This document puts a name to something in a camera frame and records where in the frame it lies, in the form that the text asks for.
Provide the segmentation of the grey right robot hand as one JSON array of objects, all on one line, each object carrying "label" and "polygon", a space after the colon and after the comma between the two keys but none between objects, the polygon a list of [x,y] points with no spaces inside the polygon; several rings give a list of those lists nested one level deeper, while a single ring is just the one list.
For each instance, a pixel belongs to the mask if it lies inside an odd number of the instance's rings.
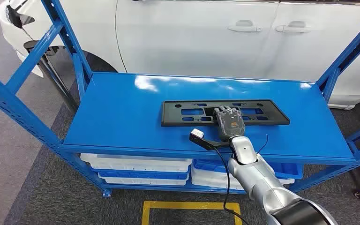
[{"label": "grey right robot hand", "polygon": [[244,135],[245,124],[240,110],[221,105],[214,108],[213,115],[216,117],[219,137],[223,142],[228,142],[235,136]]}]

